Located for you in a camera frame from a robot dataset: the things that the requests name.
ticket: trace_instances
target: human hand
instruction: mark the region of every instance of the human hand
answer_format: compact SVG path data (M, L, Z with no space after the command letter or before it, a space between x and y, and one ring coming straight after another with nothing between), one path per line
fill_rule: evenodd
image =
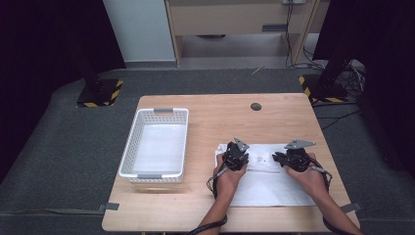
M316 159L315 155L312 153L309 153L308 156L312 159ZM284 165L284 169L302 186L304 191L311 197L318 196L320 193L327 193L323 175L319 171L309 167L304 172L298 172L286 165Z
M219 154L216 156L216 168L213 170L213 175L216 175L219 172L220 167L223 163L223 154ZM217 191L217 199L225 199L225 200L232 200L233 196L235 195L236 189L238 188L239 181L241 180L242 176L247 172L247 165L245 164L241 170L225 170L217 178L216 184L216 191Z

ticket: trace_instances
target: forearm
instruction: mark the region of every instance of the forearm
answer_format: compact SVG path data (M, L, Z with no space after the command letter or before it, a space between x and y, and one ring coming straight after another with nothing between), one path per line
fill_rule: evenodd
M313 194L311 198L331 225L351 234L363 234L336 204L328 192Z
M205 215L204 219L199 224L199 226L222 220L225 217L226 212L231 202L232 202L232 198L221 199L218 197L216 201L214 201L213 205L211 206L210 210L207 212L207 215ZM203 234L203 235L219 234L219 231L220 231L220 227L214 227L212 229L205 230L199 234Z

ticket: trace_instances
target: metal bracket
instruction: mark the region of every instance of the metal bracket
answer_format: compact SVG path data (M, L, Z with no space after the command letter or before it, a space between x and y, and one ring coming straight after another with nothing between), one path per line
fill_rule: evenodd
M235 137L235 142L238 145L238 148L241 152L245 152L247 151L247 149L250 148L249 145L247 145L246 143L244 143L242 140L240 140L238 137Z
M286 149L302 149L302 148L313 146L313 145L315 145L315 142L294 139L293 141L288 143L288 145L286 145L284 148L286 148Z

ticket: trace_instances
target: white cloth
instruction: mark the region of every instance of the white cloth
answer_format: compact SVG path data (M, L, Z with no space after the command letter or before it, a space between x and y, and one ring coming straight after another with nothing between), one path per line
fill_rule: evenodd
M242 177L232 207L313 206L312 199L298 182L274 162L275 152L286 153L285 144L251 144L248 171ZM219 144L214 155L226 151Z

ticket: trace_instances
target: finger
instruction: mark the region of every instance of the finger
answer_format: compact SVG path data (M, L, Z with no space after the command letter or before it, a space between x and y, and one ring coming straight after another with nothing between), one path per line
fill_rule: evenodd
M315 159L315 154L313 154L313 153L307 153L307 154L308 154L309 157L311 157L312 159L316 160Z
M216 167L213 169L213 175L216 175L219 172L220 167L223 163L223 154L216 155Z

